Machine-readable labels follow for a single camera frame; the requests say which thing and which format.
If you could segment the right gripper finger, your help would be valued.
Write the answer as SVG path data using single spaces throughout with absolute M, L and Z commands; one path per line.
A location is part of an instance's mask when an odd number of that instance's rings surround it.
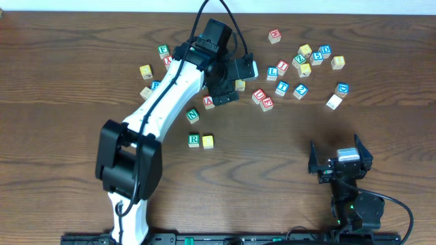
M 373 163 L 373 155 L 367 150 L 356 134 L 354 135 L 354 141 L 362 166 L 365 170 L 370 170 Z
M 313 142 L 310 143 L 310 154 L 307 169 L 309 174 L 316 174 L 320 169 L 317 160 L 317 153 Z

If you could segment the yellow O block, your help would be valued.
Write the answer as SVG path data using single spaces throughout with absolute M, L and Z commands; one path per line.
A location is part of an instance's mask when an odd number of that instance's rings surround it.
M 204 135 L 202 137 L 202 145 L 204 149 L 210 149 L 214 147 L 214 139 L 212 135 Z

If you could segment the green R block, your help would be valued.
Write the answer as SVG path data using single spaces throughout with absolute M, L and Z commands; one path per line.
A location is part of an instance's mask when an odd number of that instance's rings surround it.
M 200 136 L 198 134 L 188 135 L 188 146 L 190 148 L 197 148 L 200 146 Z

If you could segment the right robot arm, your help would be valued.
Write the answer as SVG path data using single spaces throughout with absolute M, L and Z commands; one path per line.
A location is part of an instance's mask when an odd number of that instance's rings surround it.
M 337 150 L 337 156 L 324 165 L 317 159 L 311 144 L 308 172 L 316 174 L 320 184 L 329 184 L 332 191 L 332 213 L 338 227 L 330 232 L 334 242 L 350 242 L 353 238 L 373 243 L 372 232 L 381 227 L 384 199 L 357 189 L 357 180 L 371 169 L 373 156 L 357 135 L 355 146 Z

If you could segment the yellow block centre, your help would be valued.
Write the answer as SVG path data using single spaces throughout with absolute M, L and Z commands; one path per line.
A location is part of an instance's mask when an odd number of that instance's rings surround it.
M 244 80 L 236 80 L 234 85 L 236 91 L 244 91 L 246 87 L 246 82 Z

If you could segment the red A block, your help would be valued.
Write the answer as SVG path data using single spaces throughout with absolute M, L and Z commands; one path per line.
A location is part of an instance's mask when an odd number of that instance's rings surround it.
M 215 107 L 215 104 L 213 103 L 213 98 L 210 95 L 204 96 L 202 98 L 203 104 L 206 110 L 212 109 Z

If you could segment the red U block lower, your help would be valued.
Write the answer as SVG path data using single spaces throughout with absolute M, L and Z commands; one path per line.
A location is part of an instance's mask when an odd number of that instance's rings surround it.
M 256 103 L 256 104 L 260 104 L 260 102 L 266 98 L 266 93 L 259 88 L 258 90 L 254 91 L 252 94 L 252 100 Z

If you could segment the green N block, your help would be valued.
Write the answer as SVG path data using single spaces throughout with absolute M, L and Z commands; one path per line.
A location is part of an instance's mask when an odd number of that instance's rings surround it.
M 189 110 L 186 113 L 186 117 L 191 124 L 194 124 L 195 122 L 199 121 L 199 119 L 200 119 L 200 115 L 195 108 Z

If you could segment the blue L block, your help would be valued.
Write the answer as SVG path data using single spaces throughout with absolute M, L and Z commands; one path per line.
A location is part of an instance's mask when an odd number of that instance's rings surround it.
M 268 67 L 267 69 L 267 77 L 268 81 L 275 81 L 278 78 L 278 68 L 277 67 Z

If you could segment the blue T block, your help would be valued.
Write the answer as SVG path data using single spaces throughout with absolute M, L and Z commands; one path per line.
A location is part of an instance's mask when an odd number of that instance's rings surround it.
M 288 88 L 289 84 L 281 80 L 276 87 L 275 93 L 283 97 L 287 93 Z

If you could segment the blue d block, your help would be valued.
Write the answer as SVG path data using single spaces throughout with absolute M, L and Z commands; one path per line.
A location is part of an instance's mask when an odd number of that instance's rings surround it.
M 346 97 L 349 94 L 349 85 L 346 83 L 338 83 L 334 93 L 338 97 Z
M 332 53 L 331 47 L 329 45 L 320 46 L 318 51 L 322 54 L 323 59 L 327 59 Z

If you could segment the plain wood red-sided block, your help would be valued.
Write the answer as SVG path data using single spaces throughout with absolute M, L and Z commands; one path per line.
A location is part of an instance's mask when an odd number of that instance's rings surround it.
M 141 92 L 140 92 L 140 96 L 141 98 L 143 98 L 144 100 L 147 100 L 151 95 L 153 94 L 153 90 L 151 90 L 149 87 L 144 87 Z

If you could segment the blue 2 block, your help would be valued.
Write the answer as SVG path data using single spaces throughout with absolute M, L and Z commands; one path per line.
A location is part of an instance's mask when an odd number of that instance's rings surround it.
M 293 92 L 293 96 L 295 96 L 295 98 L 297 99 L 302 99 L 307 92 L 309 91 L 309 89 L 304 85 L 304 84 L 299 84 Z

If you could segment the yellow block below Z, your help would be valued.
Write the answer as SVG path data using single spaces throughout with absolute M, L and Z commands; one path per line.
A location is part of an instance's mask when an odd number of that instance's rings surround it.
M 311 74 L 311 66 L 308 63 L 301 64 L 298 67 L 298 75 L 300 78 L 305 78 L 310 76 Z

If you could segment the yellow 8 block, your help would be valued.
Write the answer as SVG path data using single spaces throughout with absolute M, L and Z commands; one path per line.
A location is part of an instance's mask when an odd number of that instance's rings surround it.
M 331 60 L 331 66 L 333 70 L 342 69 L 345 66 L 344 56 L 334 56 Z

